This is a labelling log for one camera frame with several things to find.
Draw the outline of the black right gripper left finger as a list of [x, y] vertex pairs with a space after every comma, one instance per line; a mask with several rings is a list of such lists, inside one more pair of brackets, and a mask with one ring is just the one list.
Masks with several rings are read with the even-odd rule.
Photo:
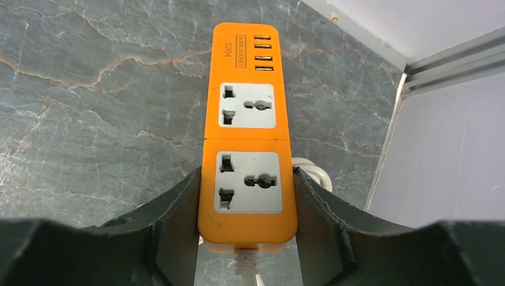
[[201, 169], [101, 226], [1, 220], [2, 285], [192, 285]]

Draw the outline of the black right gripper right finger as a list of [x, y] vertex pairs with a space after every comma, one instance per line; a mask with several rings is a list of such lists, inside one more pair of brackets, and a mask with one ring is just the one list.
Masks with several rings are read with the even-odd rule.
[[356, 208], [294, 169], [304, 285], [503, 285], [504, 222], [409, 228]]

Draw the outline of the orange power strip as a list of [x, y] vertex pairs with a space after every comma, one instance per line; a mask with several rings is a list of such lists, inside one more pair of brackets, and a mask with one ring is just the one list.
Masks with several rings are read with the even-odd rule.
[[280, 251], [298, 229], [280, 36], [213, 31], [198, 230], [215, 253]]

